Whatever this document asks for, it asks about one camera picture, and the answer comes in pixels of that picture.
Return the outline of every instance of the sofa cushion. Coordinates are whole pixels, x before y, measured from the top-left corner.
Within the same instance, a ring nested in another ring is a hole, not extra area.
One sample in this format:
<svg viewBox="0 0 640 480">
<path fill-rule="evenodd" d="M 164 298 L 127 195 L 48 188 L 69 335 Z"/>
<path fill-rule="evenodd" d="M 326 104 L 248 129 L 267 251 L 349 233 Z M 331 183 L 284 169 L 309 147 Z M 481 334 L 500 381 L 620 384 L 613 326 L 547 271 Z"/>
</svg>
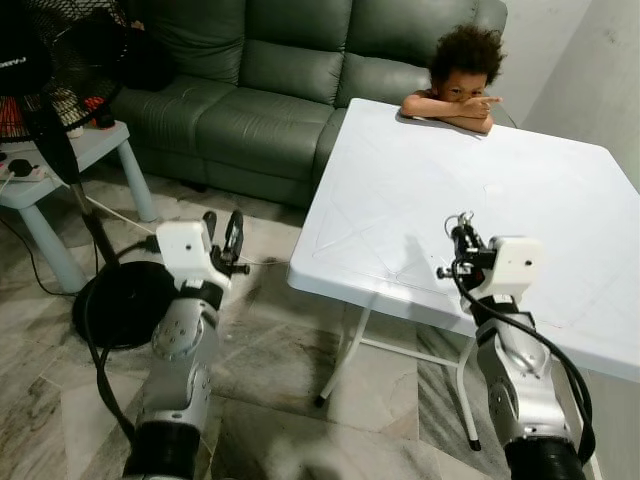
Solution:
<svg viewBox="0 0 640 480">
<path fill-rule="evenodd" d="M 206 160 L 309 181 L 318 137 L 333 108 L 239 88 L 208 108 L 196 128 Z"/>
<path fill-rule="evenodd" d="M 331 151 L 336 143 L 340 127 L 342 127 L 342 122 L 344 122 L 344 116 L 346 114 L 346 108 L 337 108 L 336 111 L 331 114 L 331 117 L 329 117 L 327 124 L 322 130 L 322 134 L 320 134 L 318 146 L 316 147 L 316 155 L 313 160 L 313 171 L 311 173 L 311 180 L 314 188 L 317 188 L 320 184 L 320 179 L 322 178 L 324 169 L 327 166 L 327 162 L 331 156 Z"/>
<path fill-rule="evenodd" d="M 236 84 L 244 0 L 136 0 L 136 17 L 167 47 L 180 73 Z"/>
<path fill-rule="evenodd" d="M 248 0 L 247 38 L 337 52 L 350 13 L 351 0 Z"/>
<path fill-rule="evenodd" d="M 247 40 L 240 85 L 333 104 L 342 53 Z"/>
<path fill-rule="evenodd" d="M 346 53 L 335 106 L 348 107 L 355 97 L 400 105 L 409 93 L 428 85 L 426 68 Z"/>
<path fill-rule="evenodd" d="M 228 83 L 181 75 L 157 93 L 123 89 L 112 109 L 134 143 L 195 155 L 198 118 L 233 90 Z"/>
</svg>

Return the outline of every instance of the white wall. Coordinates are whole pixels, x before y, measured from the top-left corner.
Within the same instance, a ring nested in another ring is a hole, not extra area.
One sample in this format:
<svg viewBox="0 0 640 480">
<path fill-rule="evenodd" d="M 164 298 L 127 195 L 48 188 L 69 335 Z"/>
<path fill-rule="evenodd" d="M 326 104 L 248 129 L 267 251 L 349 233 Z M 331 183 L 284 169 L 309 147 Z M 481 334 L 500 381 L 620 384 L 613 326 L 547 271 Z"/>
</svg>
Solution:
<svg viewBox="0 0 640 480">
<path fill-rule="evenodd" d="M 521 125 L 591 0 L 502 0 L 509 10 L 503 40 L 508 56 L 491 93 Z"/>
<path fill-rule="evenodd" d="M 640 189 L 638 0 L 593 0 L 521 126 L 608 148 Z"/>
</svg>

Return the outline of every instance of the fan base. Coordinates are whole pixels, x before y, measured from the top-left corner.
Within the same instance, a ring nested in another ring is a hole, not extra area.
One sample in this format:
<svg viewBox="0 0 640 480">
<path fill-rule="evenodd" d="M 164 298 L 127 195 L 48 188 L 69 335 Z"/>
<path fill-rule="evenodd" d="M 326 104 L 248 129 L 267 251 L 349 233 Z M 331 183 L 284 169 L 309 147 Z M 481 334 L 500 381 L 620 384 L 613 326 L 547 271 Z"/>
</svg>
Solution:
<svg viewBox="0 0 640 480">
<path fill-rule="evenodd" d="M 139 347 L 151 334 L 177 296 L 173 277 L 155 262 L 129 262 L 100 273 L 80 291 L 72 319 L 86 341 L 84 316 L 89 317 L 91 337 L 97 347 Z"/>
</svg>

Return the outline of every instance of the child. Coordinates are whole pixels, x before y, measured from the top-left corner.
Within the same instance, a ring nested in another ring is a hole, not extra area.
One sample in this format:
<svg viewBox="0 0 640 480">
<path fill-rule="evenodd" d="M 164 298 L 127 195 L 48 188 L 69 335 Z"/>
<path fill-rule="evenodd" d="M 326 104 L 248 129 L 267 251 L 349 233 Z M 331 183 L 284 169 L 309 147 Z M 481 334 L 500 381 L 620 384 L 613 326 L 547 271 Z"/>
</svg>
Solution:
<svg viewBox="0 0 640 480">
<path fill-rule="evenodd" d="M 491 105 L 500 97 L 485 97 L 505 57 L 500 36 L 473 25 L 456 28 L 438 42 L 429 67 L 431 89 L 412 93 L 402 102 L 402 114 L 437 118 L 473 132 L 489 133 Z"/>
</svg>

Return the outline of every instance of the metal table leg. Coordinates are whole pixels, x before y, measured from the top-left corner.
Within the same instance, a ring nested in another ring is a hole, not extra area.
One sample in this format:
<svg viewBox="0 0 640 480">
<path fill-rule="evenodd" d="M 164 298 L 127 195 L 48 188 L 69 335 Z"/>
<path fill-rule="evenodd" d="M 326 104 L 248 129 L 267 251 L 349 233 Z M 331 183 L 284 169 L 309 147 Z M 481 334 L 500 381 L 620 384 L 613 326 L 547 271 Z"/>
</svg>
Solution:
<svg viewBox="0 0 640 480">
<path fill-rule="evenodd" d="M 333 371 L 331 378 L 322 389 L 322 392 L 320 392 L 320 395 L 318 396 L 318 398 L 316 398 L 316 402 L 315 402 L 316 406 L 321 407 L 322 405 L 324 405 L 325 400 L 329 397 L 329 395 L 331 395 L 331 391 L 336 386 L 336 383 L 338 383 L 340 375 L 344 373 L 344 370 L 346 369 L 347 365 L 351 363 L 351 360 L 353 359 L 354 355 L 356 354 L 356 350 L 358 349 L 358 345 L 360 345 L 360 341 L 362 340 L 362 335 L 364 334 L 364 329 L 366 328 L 367 322 L 369 321 L 370 314 L 371 314 L 371 310 L 369 310 L 368 308 L 365 308 L 362 310 L 362 314 L 360 315 L 360 321 L 358 322 L 358 327 L 356 328 L 356 333 L 353 337 L 353 340 L 351 340 L 349 347 L 346 349 L 346 353 L 342 356 L 340 356 L 340 354 L 338 355 L 336 368 Z M 343 318 L 342 321 L 343 321 L 343 332 L 342 332 L 343 338 L 341 340 L 340 350 L 342 350 L 342 348 L 346 344 L 347 339 L 344 337 L 348 334 L 348 328 L 345 326 L 346 319 Z"/>
<path fill-rule="evenodd" d="M 462 415 L 464 416 L 464 423 L 467 427 L 467 437 L 469 438 L 469 446 L 471 450 L 476 452 L 480 451 L 480 440 L 478 439 L 478 432 L 476 431 L 476 424 L 473 420 L 471 413 L 471 406 L 469 405 L 469 398 L 467 397 L 467 390 L 464 388 L 464 367 L 467 365 L 469 355 L 473 350 L 473 346 L 476 344 L 475 338 L 471 338 L 464 347 L 464 350 L 460 354 L 458 366 L 456 367 L 456 386 L 458 389 L 458 398 L 460 398 L 460 405 L 462 407 Z"/>
</svg>

